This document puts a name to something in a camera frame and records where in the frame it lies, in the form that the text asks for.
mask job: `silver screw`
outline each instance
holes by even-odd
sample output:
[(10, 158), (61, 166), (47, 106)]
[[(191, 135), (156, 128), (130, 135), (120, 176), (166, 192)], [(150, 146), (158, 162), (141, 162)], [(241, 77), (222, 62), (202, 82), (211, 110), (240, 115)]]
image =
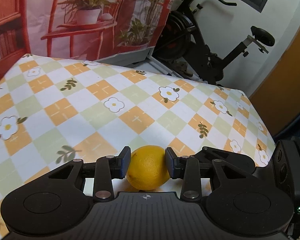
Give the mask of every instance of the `silver screw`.
[(183, 193), (186, 198), (196, 198), (199, 197), (199, 193), (195, 190), (188, 190)]
[(111, 196), (111, 193), (109, 191), (106, 191), (106, 190), (100, 190), (100, 191), (97, 191), (95, 193), (95, 196), (97, 198), (106, 199), (106, 198), (109, 198)]

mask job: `bookshelf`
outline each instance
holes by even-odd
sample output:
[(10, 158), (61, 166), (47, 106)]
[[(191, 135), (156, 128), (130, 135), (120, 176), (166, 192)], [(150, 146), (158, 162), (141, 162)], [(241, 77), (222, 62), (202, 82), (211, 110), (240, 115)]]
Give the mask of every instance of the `bookshelf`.
[(30, 53), (26, 0), (0, 0), (0, 79), (25, 53)]

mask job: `yellow fruit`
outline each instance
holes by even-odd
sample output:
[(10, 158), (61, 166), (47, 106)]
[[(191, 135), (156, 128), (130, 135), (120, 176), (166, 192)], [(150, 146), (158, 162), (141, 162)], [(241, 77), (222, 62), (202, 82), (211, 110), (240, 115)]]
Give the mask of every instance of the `yellow fruit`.
[(143, 146), (131, 154), (127, 180), (133, 187), (141, 190), (156, 189), (169, 178), (164, 149), (160, 146)]

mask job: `crosshair symbol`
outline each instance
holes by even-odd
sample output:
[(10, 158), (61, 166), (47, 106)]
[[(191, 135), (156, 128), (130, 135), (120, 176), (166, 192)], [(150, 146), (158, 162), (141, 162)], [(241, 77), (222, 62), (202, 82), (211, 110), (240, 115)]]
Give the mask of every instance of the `crosshair symbol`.
[(149, 199), (149, 198), (151, 198), (151, 196), (150, 195), (148, 195), (148, 194), (146, 194), (146, 195), (143, 195), (142, 196), (144, 199)]

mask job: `checkered tablecloth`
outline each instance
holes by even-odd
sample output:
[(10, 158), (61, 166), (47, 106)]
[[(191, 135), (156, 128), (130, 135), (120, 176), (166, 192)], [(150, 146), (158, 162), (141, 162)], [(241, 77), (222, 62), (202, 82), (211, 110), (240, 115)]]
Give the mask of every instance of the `checkered tablecloth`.
[[(274, 141), (242, 91), (96, 62), (26, 54), (0, 81), (0, 205), (12, 190), (74, 158), (124, 146), (203, 146), (265, 166)], [(157, 191), (180, 190), (169, 180)], [(115, 190), (135, 190), (126, 180)], [(202, 179), (203, 193), (210, 191)], [(0, 238), (7, 229), (0, 216)]]

